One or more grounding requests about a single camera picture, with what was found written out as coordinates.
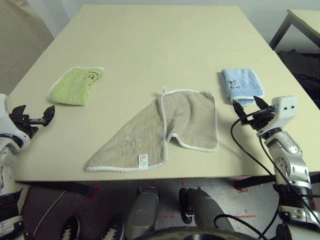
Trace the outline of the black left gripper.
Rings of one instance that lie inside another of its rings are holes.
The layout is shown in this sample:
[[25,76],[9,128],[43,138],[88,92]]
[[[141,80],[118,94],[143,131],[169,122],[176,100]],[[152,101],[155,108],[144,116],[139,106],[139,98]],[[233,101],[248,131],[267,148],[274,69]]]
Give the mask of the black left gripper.
[[48,126],[52,119],[55,116],[55,106],[51,105],[48,107],[42,118],[30,118],[28,114],[24,114],[26,105],[17,106],[12,110],[12,113],[9,115],[12,122],[15,126],[27,134],[28,137],[33,137],[36,132],[39,130],[37,125],[42,125],[44,127]]

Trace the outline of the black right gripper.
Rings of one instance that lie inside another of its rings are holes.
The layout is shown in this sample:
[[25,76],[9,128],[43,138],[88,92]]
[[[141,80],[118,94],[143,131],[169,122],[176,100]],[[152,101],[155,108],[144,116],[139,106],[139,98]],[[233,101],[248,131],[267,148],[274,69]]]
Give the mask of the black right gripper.
[[233,109],[239,117],[242,125],[250,125],[257,132],[264,128],[273,118],[274,114],[270,106],[260,97],[254,96],[254,101],[260,110],[246,114],[242,105],[232,101]]

